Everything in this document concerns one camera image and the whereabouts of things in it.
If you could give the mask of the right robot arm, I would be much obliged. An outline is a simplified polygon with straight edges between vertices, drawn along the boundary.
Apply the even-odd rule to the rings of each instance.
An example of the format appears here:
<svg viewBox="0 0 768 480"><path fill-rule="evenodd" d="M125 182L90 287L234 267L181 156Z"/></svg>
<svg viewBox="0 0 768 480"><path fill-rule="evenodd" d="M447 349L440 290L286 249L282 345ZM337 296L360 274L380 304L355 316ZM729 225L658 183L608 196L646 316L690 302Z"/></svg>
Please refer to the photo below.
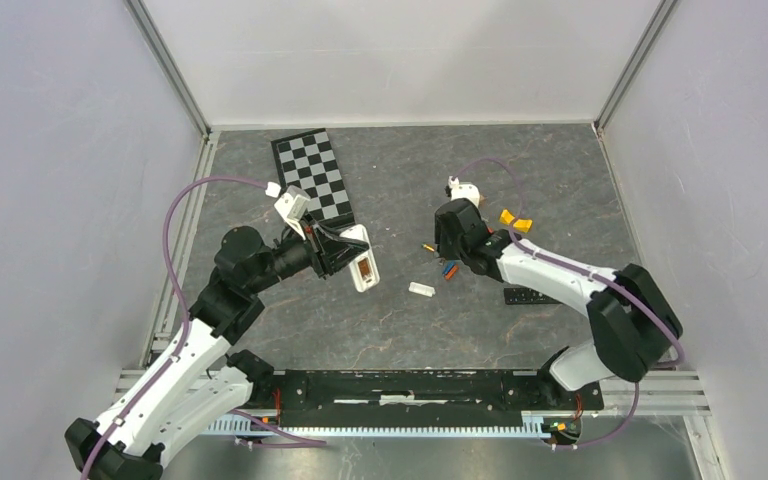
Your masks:
<svg viewBox="0 0 768 480"><path fill-rule="evenodd" d="M434 241L441 256L472 273L535 290L585 316L590 340L566 347L542 367L540 400L562 408L587 384L610 377L637 383L654 367L684 359L683 327L651 274L630 263L597 267L538 247L500 229L490 231L478 208L466 199L445 203L435 213Z"/></svg>

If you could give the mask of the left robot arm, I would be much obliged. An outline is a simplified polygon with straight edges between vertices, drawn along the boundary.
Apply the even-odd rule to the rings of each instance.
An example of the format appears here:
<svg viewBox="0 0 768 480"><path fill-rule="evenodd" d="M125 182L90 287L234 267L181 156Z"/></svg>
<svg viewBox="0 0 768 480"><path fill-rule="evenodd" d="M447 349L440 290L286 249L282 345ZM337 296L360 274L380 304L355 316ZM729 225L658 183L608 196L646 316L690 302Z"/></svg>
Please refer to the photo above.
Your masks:
<svg viewBox="0 0 768 480"><path fill-rule="evenodd" d="M263 312L260 292L306 269L325 278L348 268L360 292L378 283L364 226L304 220L285 232L272 247L250 226L225 234L208 285L163 353L96 419L67 428L82 478L158 479L215 420L272 399L271 367L247 350L229 352Z"/></svg>

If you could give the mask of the white remote control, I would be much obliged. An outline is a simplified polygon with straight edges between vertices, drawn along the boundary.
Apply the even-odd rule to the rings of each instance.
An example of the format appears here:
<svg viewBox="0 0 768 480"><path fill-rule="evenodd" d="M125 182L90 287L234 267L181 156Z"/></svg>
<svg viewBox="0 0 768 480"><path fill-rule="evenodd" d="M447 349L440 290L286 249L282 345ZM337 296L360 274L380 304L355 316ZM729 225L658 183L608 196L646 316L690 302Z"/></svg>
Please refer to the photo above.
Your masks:
<svg viewBox="0 0 768 480"><path fill-rule="evenodd" d="M354 225L340 234L341 238L362 241L367 250L355 257L349 264L352 281L357 292L366 292L380 282L380 273L372 250L368 231L361 224Z"/></svg>

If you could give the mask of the white battery cover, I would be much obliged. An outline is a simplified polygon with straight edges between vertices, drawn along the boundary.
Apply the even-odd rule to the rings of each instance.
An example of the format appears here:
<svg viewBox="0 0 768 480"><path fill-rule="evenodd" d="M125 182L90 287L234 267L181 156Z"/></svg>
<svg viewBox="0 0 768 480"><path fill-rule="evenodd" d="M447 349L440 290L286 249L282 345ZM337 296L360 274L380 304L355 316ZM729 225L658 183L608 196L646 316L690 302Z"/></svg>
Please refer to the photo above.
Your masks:
<svg viewBox="0 0 768 480"><path fill-rule="evenodd" d="M408 291L428 298L431 298L436 294L434 287L418 282L411 282L409 284Z"/></svg>

